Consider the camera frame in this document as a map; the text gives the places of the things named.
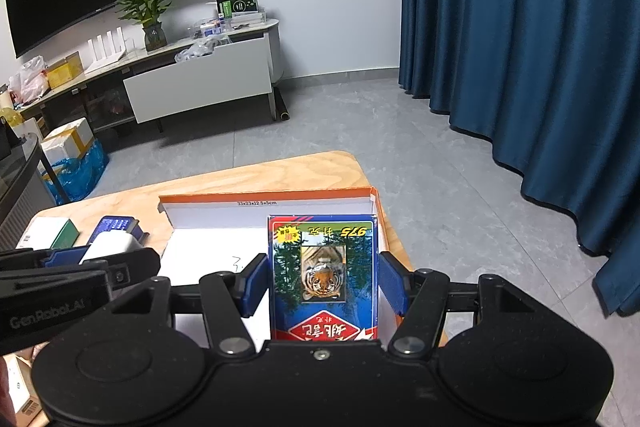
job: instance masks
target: potted plant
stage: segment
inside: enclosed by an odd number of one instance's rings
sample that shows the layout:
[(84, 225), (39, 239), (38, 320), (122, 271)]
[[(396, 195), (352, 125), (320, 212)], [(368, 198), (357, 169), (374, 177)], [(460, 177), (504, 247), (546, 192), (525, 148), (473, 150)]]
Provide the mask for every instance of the potted plant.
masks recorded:
[(124, 12), (121, 20), (136, 21), (142, 24), (145, 31), (145, 47), (148, 52), (166, 46), (166, 36), (162, 23), (158, 20), (171, 5), (171, 0), (118, 0), (121, 7), (118, 13)]

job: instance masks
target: playing card box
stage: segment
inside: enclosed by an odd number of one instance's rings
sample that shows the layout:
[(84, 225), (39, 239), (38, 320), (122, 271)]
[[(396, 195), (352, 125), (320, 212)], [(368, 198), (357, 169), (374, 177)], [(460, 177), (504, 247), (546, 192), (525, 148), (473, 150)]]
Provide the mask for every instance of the playing card box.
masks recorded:
[(378, 337), (376, 216), (270, 216), (268, 233), (272, 339)]

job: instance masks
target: cardboard box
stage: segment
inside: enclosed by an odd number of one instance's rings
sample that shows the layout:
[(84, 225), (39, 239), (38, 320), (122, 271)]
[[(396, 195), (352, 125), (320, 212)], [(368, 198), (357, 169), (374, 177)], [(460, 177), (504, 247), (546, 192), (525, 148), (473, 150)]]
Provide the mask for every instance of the cardboard box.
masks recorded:
[(15, 248), (71, 248), (80, 233), (67, 217), (36, 217)]
[(75, 52), (47, 68), (47, 80), (49, 81), (49, 87), (51, 89), (56, 89), (56, 87), (72, 81), (83, 71), (84, 68), (82, 67), (80, 53)]
[(20, 351), (16, 351), (15, 355), (23, 359), (25, 362), (31, 363), (31, 359), (33, 358), (33, 346), (25, 347)]
[(44, 411), (40, 411), (36, 418), (31, 420), (29, 427), (46, 427), (47, 425), (49, 425), (49, 418)]
[(51, 165), (66, 158), (82, 158), (94, 142), (86, 118), (67, 123), (51, 131), (42, 141), (42, 149)]
[(9, 372), (9, 395), (14, 403), (17, 427), (27, 427), (42, 409), (31, 381), (31, 367), (15, 355), (7, 355), (4, 359)]
[[(370, 214), (379, 223), (378, 251), (388, 245), (380, 198), (373, 187), (167, 195), (160, 196), (159, 208), (174, 231), (158, 275), (169, 277), (172, 285), (197, 284), (200, 277), (219, 270), (243, 270), (257, 254), (268, 252), (268, 216), (273, 214)], [(253, 317), (242, 321), (259, 351), (271, 338), (269, 296), (264, 295)], [(378, 338), (383, 344), (396, 327), (396, 315), (381, 291)], [(209, 345), (201, 315), (176, 315), (176, 329), (203, 347)]]

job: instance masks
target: blue plastic bag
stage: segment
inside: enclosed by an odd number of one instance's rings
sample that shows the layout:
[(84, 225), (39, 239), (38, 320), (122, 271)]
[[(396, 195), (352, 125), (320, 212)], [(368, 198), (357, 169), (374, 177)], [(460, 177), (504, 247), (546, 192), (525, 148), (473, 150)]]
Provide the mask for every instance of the blue plastic bag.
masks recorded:
[[(102, 176), (109, 159), (102, 149), (102, 145), (94, 139), (86, 154), (80, 158), (65, 158), (52, 165), (57, 172), (58, 180), (65, 189), (66, 195), (71, 201), (84, 200)], [(63, 204), (62, 198), (51, 180), (46, 176), (45, 182), (57, 204)]]

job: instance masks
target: tiger picture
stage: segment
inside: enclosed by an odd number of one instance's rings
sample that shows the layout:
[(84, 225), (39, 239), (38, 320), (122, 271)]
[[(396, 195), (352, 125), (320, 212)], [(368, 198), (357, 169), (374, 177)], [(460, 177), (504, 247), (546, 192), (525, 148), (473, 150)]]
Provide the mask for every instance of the tiger picture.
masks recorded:
[(302, 298), (306, 302), (344, 302), (345, 245), (300, 248)]

